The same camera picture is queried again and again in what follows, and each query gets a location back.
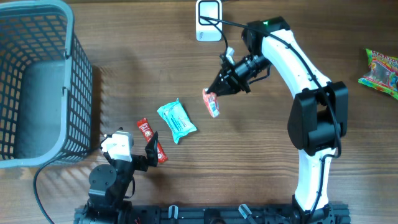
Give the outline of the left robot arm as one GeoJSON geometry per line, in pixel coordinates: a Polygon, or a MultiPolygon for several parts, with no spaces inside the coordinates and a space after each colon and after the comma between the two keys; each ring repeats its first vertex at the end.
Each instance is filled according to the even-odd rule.
{"type": "Polygon", "coordinates": [[[89,199],[84,207],[77,208],[75,223],[142,223],[126,192],[134,184],[134,172],[146,172],[158,165],[158,133],[150,137],[145,147],[146,155],[131,154],[133,137],[123,128],[106,134],[100,149],[108,161],[96,166],[89,175],[89,199]]]}

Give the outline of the red tissue pack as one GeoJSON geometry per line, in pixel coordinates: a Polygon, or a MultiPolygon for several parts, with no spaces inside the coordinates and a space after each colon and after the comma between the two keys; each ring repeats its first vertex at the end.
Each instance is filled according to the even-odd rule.
{"type": "Polygon", "coordinates": [[[211,117],[216,118],[220,114],[217,95],[213,92],[207,93],[207,88],[202,91],[203,101],[211,117]]]}

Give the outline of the teal wet wipes pack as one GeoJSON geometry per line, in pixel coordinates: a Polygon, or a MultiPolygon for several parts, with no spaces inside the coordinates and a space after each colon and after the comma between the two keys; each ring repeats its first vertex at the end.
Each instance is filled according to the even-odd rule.
{"type": "Polygon", "coordinates": [[[157,112],[169,126],[175,144],[178,144],[182,137],[197,130],[178,98],[161,106],[157,112]]]}

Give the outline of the red coffee stick sachet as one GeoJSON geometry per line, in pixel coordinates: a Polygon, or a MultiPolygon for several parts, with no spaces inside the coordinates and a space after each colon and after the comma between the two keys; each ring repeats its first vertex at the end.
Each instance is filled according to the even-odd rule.
{"type": "MultiPolygon", "coordinates": [[[[146,118],[143,118],[139,120],[136,124],[143,136],[145,137],[146,141],[149,142],[154,136],[155,132],[153,132],[151,126],[148,123],[148,120],[146,118]]],[[[164,152],[160,142],[157,143],[157,157],[158,162],[161,164],[165,163],[168,160],[168,157],[164,152]]]]}

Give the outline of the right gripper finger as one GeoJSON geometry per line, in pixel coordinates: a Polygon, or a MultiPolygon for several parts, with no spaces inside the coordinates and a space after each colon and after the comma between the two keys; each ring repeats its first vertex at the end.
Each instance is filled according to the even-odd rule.
{"type": "Polygon", "coordinates": [[[205,93],[229,93],[231,91],[231,87],[224,79],[226,75],[226,70],[222,68],[213,83],[205,90],[205,93]]]}
{"type": "Polygon", "coordinates": [[[211,92],[217,96],[234,95],[241,91],[239,85],[230,85],[227,81],[215,80],[211,84],[211,92]]]}

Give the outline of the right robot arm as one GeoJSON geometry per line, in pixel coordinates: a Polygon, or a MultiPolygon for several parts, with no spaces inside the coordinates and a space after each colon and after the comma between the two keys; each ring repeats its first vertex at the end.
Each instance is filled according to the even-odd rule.
{"type": "Polygon", "coordinates": [[[324,76],[298,46],[282,17],[253,21],[242,27],[248,54],[240,61],[227,47],[221,54],[221,69],[204,90],[209,110],[216,98],[240,91],[260,80],[261,72],[275,68],[294,99],[287,130],[298,149],[298,185],[291,204],[268,205],[263,223],[349,223],[345,204],[332,204],[327,196],[331,161],[341,156],[341,138],[347,132],[348,89],[343,82],[324,76]]]}

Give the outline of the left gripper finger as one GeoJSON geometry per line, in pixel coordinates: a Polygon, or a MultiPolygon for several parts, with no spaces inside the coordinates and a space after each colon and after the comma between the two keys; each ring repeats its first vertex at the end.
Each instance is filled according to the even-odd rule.
{"type": "Polygon", "coordinates": [[[105,140],[105,139],[108,139],[108,138],[112,138],[112,135],[113,134],[116,134],[118,131],[123,131],[124,129],[123,129],[123,127],[119,127],[117,130],[115,130],[113,133],[106,133],[106,134],[103,134],[103,139],[105,140]]]}
{"type": "Polygon", "coordinates": [[[158,143],[158,132],[155,132],[145,147],[148,166],[157,167],[158,165],[157,143],[158,143]]]}

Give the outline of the Haribo gummy candy bag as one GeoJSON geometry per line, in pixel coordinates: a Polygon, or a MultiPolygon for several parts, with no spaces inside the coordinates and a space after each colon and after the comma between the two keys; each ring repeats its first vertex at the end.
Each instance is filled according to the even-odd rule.
{"type": "Polygon", "coordinates": [[[358,83],[379,90],[397,99],[397,57],[365,49],[370,71],[358,83]]]}

